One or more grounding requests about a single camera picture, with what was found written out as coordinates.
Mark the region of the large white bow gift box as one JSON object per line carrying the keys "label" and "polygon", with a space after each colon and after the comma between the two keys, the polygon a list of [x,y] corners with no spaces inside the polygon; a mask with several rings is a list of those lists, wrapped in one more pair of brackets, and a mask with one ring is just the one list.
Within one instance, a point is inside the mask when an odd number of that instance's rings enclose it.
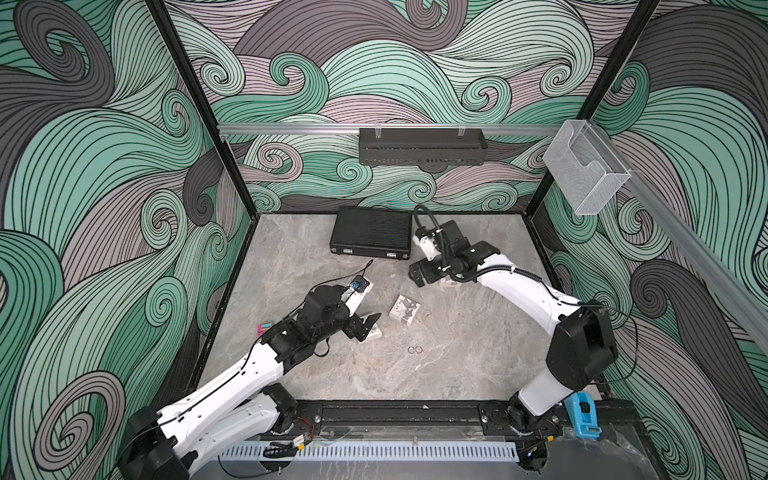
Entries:
{"label": "large white bow gift box", "polygon": [[410,326],[420,307],[421,304],[419,302],[404,295],[399,295],[389,311],[389,318],[402,325]]}

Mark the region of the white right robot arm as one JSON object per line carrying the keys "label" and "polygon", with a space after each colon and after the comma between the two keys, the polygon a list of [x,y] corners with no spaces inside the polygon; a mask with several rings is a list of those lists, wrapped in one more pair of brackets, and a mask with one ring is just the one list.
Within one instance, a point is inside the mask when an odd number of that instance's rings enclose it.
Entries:
{"label": "white right robot arm", "polygon": [[510,301],[547,335],[546,366],[506,407],[513,431],[532,431],[554,406],[583,390],[617,360],[607,306],[549,287],[484,241],[471,245],[461,239],[447,245],[437,232],[415,235],[413,243],[424,254],[409,267],[409,278],[418,287],[445,277],[456,283],[476,282]]}

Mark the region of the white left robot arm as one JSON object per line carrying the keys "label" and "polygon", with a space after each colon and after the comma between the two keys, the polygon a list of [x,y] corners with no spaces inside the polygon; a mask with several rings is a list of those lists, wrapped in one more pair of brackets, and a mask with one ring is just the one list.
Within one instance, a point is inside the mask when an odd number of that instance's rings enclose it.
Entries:
{"label": "white left robot arm", "polygon": [[122,478],[189,479],[249,437],[291,430],[297,402],[280,379],[338,332],[364,341],[379,319],[357,313],[371,289],[362,275],[348,285],[311,289],[223,373],[159,410],[133,414],[116,461]]}

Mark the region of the small white bow gift box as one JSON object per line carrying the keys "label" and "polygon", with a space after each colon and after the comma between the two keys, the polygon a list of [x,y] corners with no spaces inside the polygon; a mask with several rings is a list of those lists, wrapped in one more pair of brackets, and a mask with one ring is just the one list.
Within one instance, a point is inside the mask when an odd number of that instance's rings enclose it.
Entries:
{"label": "small white bow gift box", "polygon": [[374,324],[369,331],[366,339],[364,340],[364,343],[371,342],[374,340],[378,340],[383,337],[383,332],[378,324]]}

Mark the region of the black ribbed hard case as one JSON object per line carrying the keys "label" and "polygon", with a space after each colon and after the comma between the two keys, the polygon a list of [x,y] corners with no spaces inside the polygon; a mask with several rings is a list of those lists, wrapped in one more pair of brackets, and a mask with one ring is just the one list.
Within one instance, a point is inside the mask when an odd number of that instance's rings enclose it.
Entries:
{"label": "black ribbed hard case", "polygon": [[337,255],[408,260],[411,236],[408,212],[343,207],[336,214],[329,248]]}

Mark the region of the pink teal small block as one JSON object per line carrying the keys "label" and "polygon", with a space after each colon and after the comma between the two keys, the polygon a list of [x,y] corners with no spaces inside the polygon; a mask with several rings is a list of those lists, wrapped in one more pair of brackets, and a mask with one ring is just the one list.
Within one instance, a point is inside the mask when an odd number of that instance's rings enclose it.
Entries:
{"label": "pink teal small block", "polygon": [[266,332],[267,332],[267,331],[268,331],[268,330],[269,330],[269,329],[270,329],[272,326],[273,326],[273,324],[272,324],[272,323],[263,323],[263,324],[260,324],[260,325],[257,327],[257,333],[258,333],[258,335],[263,335],[263,334],[264,334],[264,333],[266,333]]}

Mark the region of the blue tape dispenser right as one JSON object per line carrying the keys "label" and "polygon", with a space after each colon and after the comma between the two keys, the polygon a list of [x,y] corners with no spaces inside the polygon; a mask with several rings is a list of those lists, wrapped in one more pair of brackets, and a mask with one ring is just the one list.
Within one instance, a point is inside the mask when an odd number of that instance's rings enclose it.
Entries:
{"label": "blue tape dispenser right", "polygon": [[584,391],[574,392],[564,400],[564,405],[577,437],[598,440],[602,429],[598,425],[597,408],[593,397]]}

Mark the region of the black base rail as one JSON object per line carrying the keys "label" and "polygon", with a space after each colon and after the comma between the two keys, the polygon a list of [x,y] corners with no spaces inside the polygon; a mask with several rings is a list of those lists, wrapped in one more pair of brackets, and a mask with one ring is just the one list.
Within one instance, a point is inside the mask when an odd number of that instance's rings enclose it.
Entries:
{"label": "black base rail", "polygon": [[353,429],[459,428],[513,437],[512,407],[501,400],[300,400],[292,409],[298,427],[336,438]]}

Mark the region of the black wall shelf tray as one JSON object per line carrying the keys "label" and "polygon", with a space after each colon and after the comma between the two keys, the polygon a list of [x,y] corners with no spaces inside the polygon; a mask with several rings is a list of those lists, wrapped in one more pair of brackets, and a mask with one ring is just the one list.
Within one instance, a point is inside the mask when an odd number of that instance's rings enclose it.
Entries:
{"label": "black wall shelf tray", "polygon": [[478,128],[374,127],[358,134],[358,159],[367,166],[475,166],[487,152]]}

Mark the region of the clear plastic wall holder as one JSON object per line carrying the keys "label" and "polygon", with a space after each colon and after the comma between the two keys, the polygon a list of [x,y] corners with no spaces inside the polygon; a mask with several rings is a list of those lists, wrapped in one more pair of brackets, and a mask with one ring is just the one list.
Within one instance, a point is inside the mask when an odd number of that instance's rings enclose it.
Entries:
{"label": "clear plastic wall holder", "polygon": [[598,215],[631,177],[607,133],[588,120],[565,121],[543,160],[579,216]]}

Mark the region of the black corner frame post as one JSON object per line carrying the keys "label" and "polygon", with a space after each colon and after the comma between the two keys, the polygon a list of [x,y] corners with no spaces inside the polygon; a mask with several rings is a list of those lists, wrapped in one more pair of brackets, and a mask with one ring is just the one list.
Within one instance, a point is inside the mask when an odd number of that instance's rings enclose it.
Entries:
{"label": "black corner frame post", "polygon": [[214,149],[218,153],[230,180],[233,182],[236,193],[244,204],[248,217],[252,222],[256,222],[259,219],[259,213],[239,171],[239,166],[232,149],[219,133],[218,122],[215,119],[213,109],[203,92],[201,83],[195,74],[192,62],[186,53],[165,2],[146,0],[145,4],[179,71],[183,84],[191,95],[192,103],[202,120],[204,128],[212,138]]}

